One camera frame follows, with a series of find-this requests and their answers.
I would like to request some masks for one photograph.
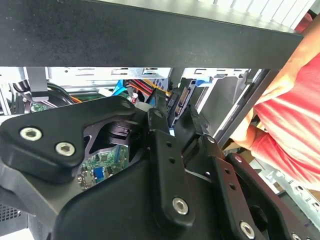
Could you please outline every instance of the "black mounting arm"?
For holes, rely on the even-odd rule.
[[[224,157],[192,107],[172,136],[165,95],[151,97],[141,109],[115,96],[5,121],[0,186],[51,240],[318,239],[240,156]],[[79,165],[115,144],[131,165],[81,192]]]

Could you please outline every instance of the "hand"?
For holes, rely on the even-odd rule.
[[[254,116],[254,109],[252,108],[249,113],[245,116],[236,130],[231,134],[230,138],[233,139],[235,142],[242,142],[247,137],[247,130],[251,123],[251,120]]]
[[[256,105],[289,92],[295,85],[299,70],[300,68],[296,64],[287,62],[256,102]]]

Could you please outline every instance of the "orange wire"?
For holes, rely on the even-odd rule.
[[[144,89],[142,89],[142,88],[140,88],[140,87],[137,87],[136,85],[132,84],[131,82],[129,82],[129,86],[131,86],[131,87],[133,87],[133,88],[135,88],[135,89],[138,89],[139,91],[143,92],[145,95],[150,96],[150,93],[149,93],[149,92],[147,92],[146,90],[144,90]]]
[[[82,103],[81,100],[79,100],[78,98],[74,97],[74,96],[71,96],[72,100],[76,101],[77,103]]]

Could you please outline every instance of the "metal bracket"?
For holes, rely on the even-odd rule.
[[[35,102],[48,101],[48,86],[45,67],[26,68],[32,100]]]

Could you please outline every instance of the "hole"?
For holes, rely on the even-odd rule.
[[[68,153],[70,151],[70,147],[69,146],[62,146],[61,150],[64,151],[65,153]]]
[[[251,234],[251,230],[250,230],[249,227],[245,226],[244,229],[245,229],[245,231],[246,231],[248,234]]]
[[[229,186],[232,190],[236,190],[236,186],[233,183],[229,183]]]
[[[183,210],[183,209],[184,209],[184,205],[183,205],[182,202],[178,201],[178,202],[176,203],[176,205],[177,205],[177,207],[178,207],[180,210]]]
[[[175,164],[176,160],[173,157],[169,157],[169,162]]]
[[[124,106],[127,109],[131,108],[130,104],[126,101],[122,101],[121,104],[122,104],[122,106]]]
[[[29,138],[34,138],[37,135],[37,133],[33,130],[30,130],[30,131],[27,131],[25,135],[27,135]]]

